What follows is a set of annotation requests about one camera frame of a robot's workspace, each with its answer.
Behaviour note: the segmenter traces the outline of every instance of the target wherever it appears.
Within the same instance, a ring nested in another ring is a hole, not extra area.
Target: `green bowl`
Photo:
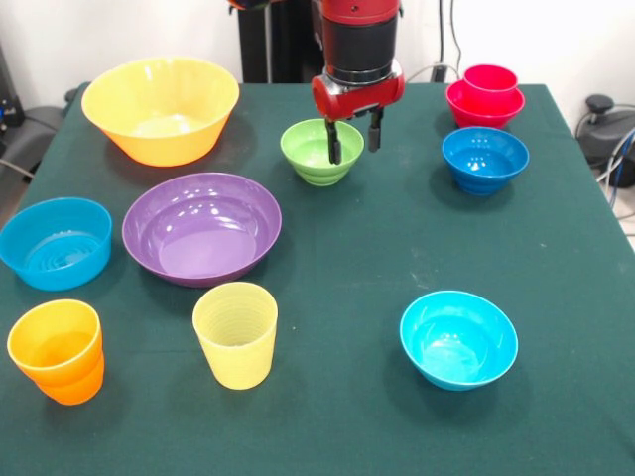
[[[364,150],[364,138],[357,129],[345,122],[337,122],[335,127],[341,143],[341,164],[338,165],[328,161],[328,135],[323,119],[299,122],[287,129],[280,140],[289,163],[311,185],[338,183]]]

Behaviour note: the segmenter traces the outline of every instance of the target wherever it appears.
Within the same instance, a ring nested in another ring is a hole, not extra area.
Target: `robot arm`
[[[311,0],[326,67],[314,78],[317,110],[328,132],[328,155],[341,161],[335,122],[371,114],[368,147],[380,147],[384,108],[404,94],[404,74],[395,61],[400,0]],[[236,8],[266,6],[268,0],[230,0]]]

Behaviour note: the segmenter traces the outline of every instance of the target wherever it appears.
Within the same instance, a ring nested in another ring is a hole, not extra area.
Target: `white wall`
[[[438,1],[403,3],[397,56],[410,75],[439,59]],[[520,82],[545,83],[570,127],[591,93],[635,103],[633,0],[455,0],[454,17],[461,73],[492,62],[514,70]],[[449,28],[445,33],[445,61],[454,62]],[[429,71],[419,78],[429,79]]]
[[[27,106],[60,104],[67,89],[146,56],[193,55],[242,77],[237,17],[224,0],[1,2],[0,42]],[[409,75],[438,59],[438,0],[403,3],[397,57]],[[634,21],[633,0],[455,0],[461,69],[494,62],[546,83],[570,125],[590,93],[635,103]],[[448,29],[445,44],[454,61]]]
[[[129,60],[186,55],[242,79],[238,20],[224,0],[0,0],[0,43],[25,107]]]

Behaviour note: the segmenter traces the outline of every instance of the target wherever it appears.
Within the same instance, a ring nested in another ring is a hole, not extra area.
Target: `black cylinder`
[[[326,73],[343,84],[370,84],[391,71],[397,39],[397,16],[384,23],[352,26],[322,19]]]

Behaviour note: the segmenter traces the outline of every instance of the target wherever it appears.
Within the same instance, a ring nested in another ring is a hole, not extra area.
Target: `table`
[[[214,151],[169,170],[133,163],[77,101],[25,205],[100,201],[112,260],[53,294],[2,266],[0,334],[35,304],[83,299],[102,320],[105,381],[64,408],[0,353],[0,474],[632,474],[635,259],[547,88],[523,90],[509,131],[532,162],[488,198],[462,193],[444,165],[442,85],[409,86],[386,111],[381,151],[325,189],[279,149],[289,125],[317,115],[308,85],[243,85]],[[244,277],[280,308],[274,368],[247,392],[220,387],[203,359],[191,310],[205,290],[154,277],[121,242],[137,196],[202,171],[256,179],[283,210],[278,243]],[[402,312],[443,289],[489,298],[514,322],[518,360],[495,384],[438,390],[403,353]]]

